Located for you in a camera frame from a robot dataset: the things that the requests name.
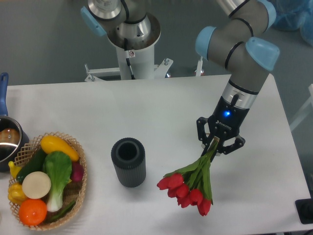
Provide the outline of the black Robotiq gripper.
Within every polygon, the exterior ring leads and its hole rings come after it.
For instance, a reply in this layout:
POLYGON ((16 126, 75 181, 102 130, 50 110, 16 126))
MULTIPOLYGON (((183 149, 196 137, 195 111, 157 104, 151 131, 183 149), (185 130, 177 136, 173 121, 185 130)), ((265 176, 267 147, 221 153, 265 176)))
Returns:
POLYGON ((238 150, 246 142, 240 136, 240 127, 249 109, 237 106, 236 103, 238 101, 238 95, 233 96, 230 102, 221 97, 213 114, 209 118, 200 117, 196 121, 198 139, 202 142, 202 156, 208 152, 214 138, 219 140, 210 162, 213 162, 215 156, 220 156, 221 154, 227 155, 238 150), (206 124, 209 127, 209 134, 205 131, 206 124), (224 142, 231 138, 235 138, 234 143, 224 146, 224 142))

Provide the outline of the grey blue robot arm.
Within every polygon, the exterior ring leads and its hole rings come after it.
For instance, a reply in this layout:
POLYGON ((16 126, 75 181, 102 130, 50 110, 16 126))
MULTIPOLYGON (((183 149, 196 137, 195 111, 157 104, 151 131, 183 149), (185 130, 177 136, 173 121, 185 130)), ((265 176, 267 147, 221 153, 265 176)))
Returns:
MULTIPOLYGON (((198 55, 231 73, 213 114, 197 121, 204 152, 217 143, 214 155, 231 153, 245 144, 240 126, 280 54, 276 45, 259 38, 276 18, 269 1, 221 0, 218 4, 229 23, 223 28, 205 27, 195 42, 198 55)), ((146 11, 144 1, 90 0, 80 13, 95 35, 107 36, 115 46, 121 79, 154 79, 161 74, 154 62, 160 24, 146 11)))

